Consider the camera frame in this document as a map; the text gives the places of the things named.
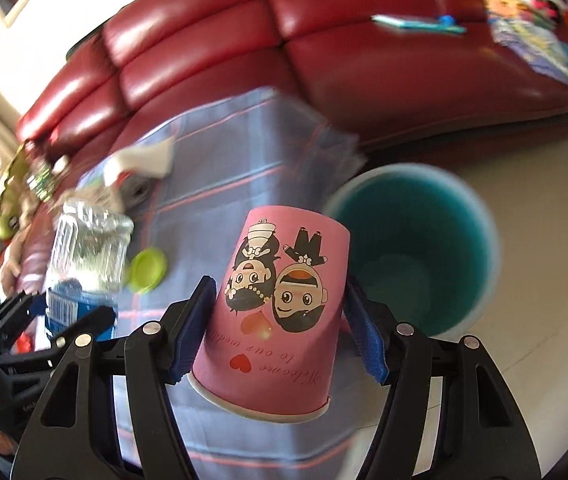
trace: red leather sofa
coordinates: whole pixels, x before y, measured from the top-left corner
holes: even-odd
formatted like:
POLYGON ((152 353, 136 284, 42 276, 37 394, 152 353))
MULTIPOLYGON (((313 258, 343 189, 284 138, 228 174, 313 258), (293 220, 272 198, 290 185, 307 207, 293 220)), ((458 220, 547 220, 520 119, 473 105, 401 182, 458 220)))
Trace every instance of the red leather sofa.
MULTIPOLYGON (((482 0, 136 0, 76 51, 17 137, 72 157, 66 189, 164 120, 258 86, 360 134, 373 160, 418 156, 425 142, 478 156, 568 133, 568 87, 493 43, 482 0), (372 14, 450 14, 468 33, 399 32, 372 14)), ((41 207, 26 291, 42 285, 52 238, 41 207)))

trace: beige floor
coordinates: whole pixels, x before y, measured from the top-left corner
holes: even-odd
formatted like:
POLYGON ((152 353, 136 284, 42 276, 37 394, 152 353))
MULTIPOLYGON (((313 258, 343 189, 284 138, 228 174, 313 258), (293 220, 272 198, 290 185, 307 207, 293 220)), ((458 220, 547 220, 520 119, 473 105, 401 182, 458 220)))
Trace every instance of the beige floor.
MULTIPOLYGON (((493 301, 471 329, 517 400, 546 473, 568 448, 568 140, 464 168, 493 211, 504 263, 493 301)), ((416 472, 429 468, 439 416, 433 382, 416 472)), ((340 480, 355 478, 384 392, 371 385, 366 428, 340 480)))

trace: metal screw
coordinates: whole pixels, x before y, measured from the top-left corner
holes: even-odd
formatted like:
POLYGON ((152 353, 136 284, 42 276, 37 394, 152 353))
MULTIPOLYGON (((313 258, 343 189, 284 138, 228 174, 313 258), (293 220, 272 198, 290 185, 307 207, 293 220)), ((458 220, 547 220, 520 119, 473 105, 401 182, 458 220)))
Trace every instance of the metal screw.
POLYGON ((161 325, 156 321, 151 321, 146 323, 144 325, 144 328, 142 328, 142 330, 147 335, 157 334, 161 330, 161 325))
POLYGON ((480 342, 472 335, 464 337, 464 345, 471 350, 477 350, 480 348, 480 342))
POLYGON ((75 345, 77 346, 88 346, 90 344, 90 342, 92 341, 92 337, 90 336, 90 334, 81 334, 77 336, 77 339, 75 339, 75 345))
POLYGON ((415 329, 413 328, 413 325, 400 323, 397 325, 397 333, 400 335, 413 335, 415 333, 415 329))

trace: red heart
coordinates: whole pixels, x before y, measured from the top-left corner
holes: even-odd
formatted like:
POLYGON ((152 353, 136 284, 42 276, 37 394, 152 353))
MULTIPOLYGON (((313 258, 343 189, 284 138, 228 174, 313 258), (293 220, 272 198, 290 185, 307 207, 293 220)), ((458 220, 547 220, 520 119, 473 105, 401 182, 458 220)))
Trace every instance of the red heart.
POLYGON ((237 370, 237 368, 239 368, 245 374, 250 372, 251 368, 253 368, 251 366, 251 362, 244 354, 239 354, 233 357, 231 359, 230 365, 233 370, 237 370))

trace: green stuffed toy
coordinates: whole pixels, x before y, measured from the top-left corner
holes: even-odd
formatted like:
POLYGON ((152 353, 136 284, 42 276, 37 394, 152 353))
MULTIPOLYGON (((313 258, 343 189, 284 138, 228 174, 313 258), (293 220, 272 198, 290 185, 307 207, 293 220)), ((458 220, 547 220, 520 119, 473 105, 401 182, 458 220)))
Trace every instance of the green stuffed toy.
POLYGON ((29 191, 26 184, 29 171, 22 144, 0 180, 0 240, 9 240, 19 230, 20 199, 29 191))

